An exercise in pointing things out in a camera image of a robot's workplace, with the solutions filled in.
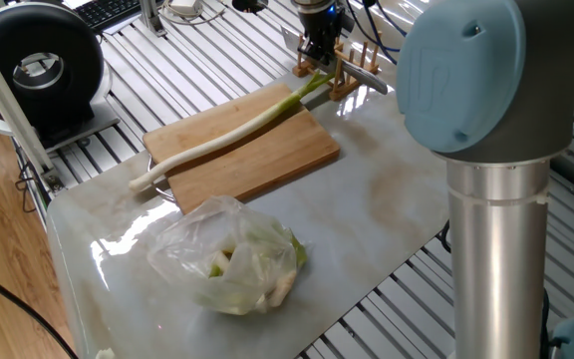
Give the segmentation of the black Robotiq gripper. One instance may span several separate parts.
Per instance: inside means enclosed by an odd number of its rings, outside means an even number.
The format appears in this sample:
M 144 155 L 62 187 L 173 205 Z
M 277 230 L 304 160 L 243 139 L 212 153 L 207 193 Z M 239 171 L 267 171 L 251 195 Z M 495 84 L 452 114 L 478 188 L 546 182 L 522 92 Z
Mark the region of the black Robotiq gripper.
M 298 14 L 308 42 L 297 51 L 325 66 L 336 58 L 336 38 L 343 29 L 345 8 L 341 4 L 299 4 Z

